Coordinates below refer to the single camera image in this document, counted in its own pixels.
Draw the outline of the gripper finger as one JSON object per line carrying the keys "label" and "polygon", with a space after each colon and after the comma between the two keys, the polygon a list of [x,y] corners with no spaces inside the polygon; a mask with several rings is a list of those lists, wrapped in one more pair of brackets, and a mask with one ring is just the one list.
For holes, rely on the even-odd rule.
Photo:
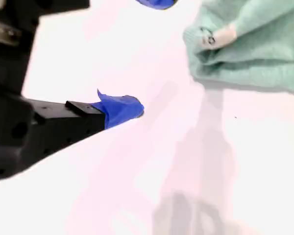
{"label": "gripper finger", "polygon": [[177,0],[136,0],[138,3],[156,10],[165,10],[171,8],[177,3]]}
{"label": "gripper finger", "polygon": [[99,90],[97,90],[97,95],[99,102],[81,103],[66,101],[65,107],[81,116],[92,114],[142,116],[144,114],[144,106],[134,96],[110,96],[103,94]]}
{"label": "gripper finger", "polygon": [[91,104],[30,99],[34,117],[23,148],[24,162],[38,162],[105,128],[105,113]]}

